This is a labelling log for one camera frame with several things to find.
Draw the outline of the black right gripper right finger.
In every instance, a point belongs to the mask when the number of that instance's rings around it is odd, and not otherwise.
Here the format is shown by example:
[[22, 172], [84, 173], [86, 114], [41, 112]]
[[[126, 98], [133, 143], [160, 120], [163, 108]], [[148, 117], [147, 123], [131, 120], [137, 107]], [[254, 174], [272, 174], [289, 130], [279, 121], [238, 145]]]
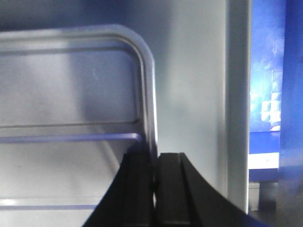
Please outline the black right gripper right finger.
[[159, 227], [264, 227], [214, 189], [185, 153], [158, 159], [156, 223]]

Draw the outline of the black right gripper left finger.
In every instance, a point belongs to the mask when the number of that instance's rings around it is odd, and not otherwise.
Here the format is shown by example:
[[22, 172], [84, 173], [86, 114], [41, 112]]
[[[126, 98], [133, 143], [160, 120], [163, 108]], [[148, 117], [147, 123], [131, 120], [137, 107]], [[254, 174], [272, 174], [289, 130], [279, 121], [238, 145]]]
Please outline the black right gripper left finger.
[[85, 227], [151, 227], [153, 172], [150, 154], [124, 154], [109, 189], [83, 224]]

